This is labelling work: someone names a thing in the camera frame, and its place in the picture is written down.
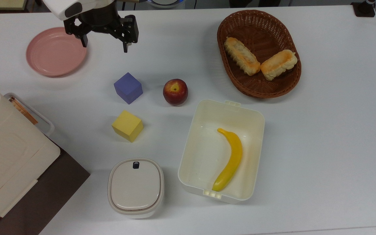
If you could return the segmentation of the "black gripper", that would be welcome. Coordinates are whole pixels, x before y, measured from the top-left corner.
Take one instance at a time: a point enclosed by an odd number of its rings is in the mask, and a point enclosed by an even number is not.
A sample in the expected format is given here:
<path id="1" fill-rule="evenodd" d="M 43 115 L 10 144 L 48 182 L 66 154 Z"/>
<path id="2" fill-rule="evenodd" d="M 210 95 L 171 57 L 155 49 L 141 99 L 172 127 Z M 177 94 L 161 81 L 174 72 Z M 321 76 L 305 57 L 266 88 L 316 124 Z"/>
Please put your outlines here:
<path id="1" fill-rule="evenodd" d="M 75 18 L 65 20 L 65 32 L 74 35 L 86 48 L 88 46 L 87 34 L 91 31 L 98 33 L 114 33 L 114 37 L 123 43 L 123 50 L 128 52 L 132 43 L 138 42 L 139 30 L 136 17 L 127 15 L 119 17 L 116 2 L 101 8 L 94 8 L 78 16 L 81 24 L 75 25 Z"/>

